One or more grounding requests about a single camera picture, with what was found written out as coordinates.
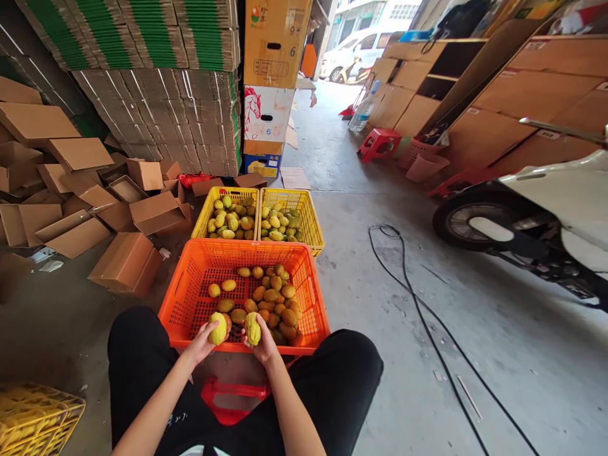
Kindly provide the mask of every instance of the black pants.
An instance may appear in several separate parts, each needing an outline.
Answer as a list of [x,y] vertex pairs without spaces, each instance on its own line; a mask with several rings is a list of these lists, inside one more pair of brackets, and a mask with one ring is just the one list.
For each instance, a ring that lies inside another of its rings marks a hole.
[[[148,307],[119,315],[108,340],[112,446],[165,379],[177,352]],[[384,364],[364,335],[342,329],[311,357],[298,359],[289,375],[328,455],[352,453],[380,382]],[[217,447],[231,456],[285,453],[272,395],[241,422],[223,426],[190,382],[175,406],[157,455],[179,455],[195,445],[205,455]]]

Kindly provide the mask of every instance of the white scooter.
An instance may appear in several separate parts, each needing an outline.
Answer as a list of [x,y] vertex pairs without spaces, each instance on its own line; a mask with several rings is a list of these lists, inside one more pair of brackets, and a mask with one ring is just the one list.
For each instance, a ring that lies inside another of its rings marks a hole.
[[450,245],[498,256],[608,312],[608,125],[603,137],[536,122],[523,124],[598,144],[582,160],[468,187],[433,216]]

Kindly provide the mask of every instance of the yellow plastic crate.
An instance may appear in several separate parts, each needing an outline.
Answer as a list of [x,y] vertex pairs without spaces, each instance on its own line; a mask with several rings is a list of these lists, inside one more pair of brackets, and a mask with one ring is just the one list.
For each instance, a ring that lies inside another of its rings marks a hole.
[[205,204],[201,214],[198,216],[194,230],[192,231],[191,239],[194,238],[207,238],[209,236],[208,224],[209,220],[213,218],[215,207],[213,203],[215,200],[223,198],[225,195],[230,196],[230,199],[235,204],[241,204],[247,198],[253,198],[255,204],[255,220],[253,224],[253,239],[258,239],[258,233],[260,232],[258,225],[258,217],[260,216],[260,192],[258,189],[242,188],[242,187],[213,187],[207,195]]
[[[304,243],[312,250],[312,256],[317,258],[325,248],[325,241],[323,240],[319,218],[317,217],[315,205],[312,203],[310,192],[307,190],[263,188],[259,207],[272,207],[276,203],[280,203],[284,208],[298,210]],[[258,214],[256,239],[261,241],[262,211],[259,210]]]
[[0,385],[0,456],[58,455],[85,405],[35,383]]

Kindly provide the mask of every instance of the car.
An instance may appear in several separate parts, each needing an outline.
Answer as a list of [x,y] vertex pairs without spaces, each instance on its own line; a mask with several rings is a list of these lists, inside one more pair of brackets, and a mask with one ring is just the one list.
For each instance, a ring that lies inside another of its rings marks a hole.
[[395,32],[397,30],[371,27],[349,35],[336,49],[325,53],[319,77],[329,79],[331,82],[344,82],[340,71],[352,65],[355,57],[359,57],[360,61],[350,70],[350,74],[356,75],[362,68],[373,67]]

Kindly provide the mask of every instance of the plastic bottle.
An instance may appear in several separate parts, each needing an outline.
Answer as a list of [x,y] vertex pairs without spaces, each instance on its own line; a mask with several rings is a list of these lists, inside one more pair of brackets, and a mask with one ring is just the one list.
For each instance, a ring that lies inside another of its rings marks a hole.
[[348,129],[352,132],[358,133],[365,128],[369,116],[372,114],[372,111],[374,111],[376,105],[376,97],[374,95],[380,88],[380,84],[381,82],[379,80],[374,83],[372,86],[372,94],[365,98],[355,111],[355,115],[348,123]]

